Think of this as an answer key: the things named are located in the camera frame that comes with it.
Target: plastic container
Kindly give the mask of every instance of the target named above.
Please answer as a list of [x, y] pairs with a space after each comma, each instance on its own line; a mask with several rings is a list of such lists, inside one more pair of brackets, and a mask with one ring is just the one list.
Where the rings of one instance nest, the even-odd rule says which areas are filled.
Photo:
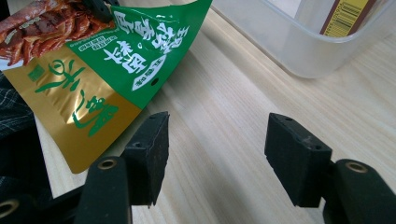
[[346, 37], [319, 34], [334, 0], [281, 1], [273, 2], [282, 8], [266, 0], [214, 0], [212, 7], [276, 63], [299, 77], [329, 75], [396, 30], [393, 0], [377, 0], [381, 3], [377, 12], [358, 32]]

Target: snack package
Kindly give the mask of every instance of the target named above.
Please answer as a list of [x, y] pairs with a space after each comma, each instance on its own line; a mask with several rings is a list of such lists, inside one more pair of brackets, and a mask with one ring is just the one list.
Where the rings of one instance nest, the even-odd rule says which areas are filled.
[[0, 70], [80, 173], [168, 79], [210, 4], [111, 6], [103, 23], [82, 0], [34, 1], [0, 22]]

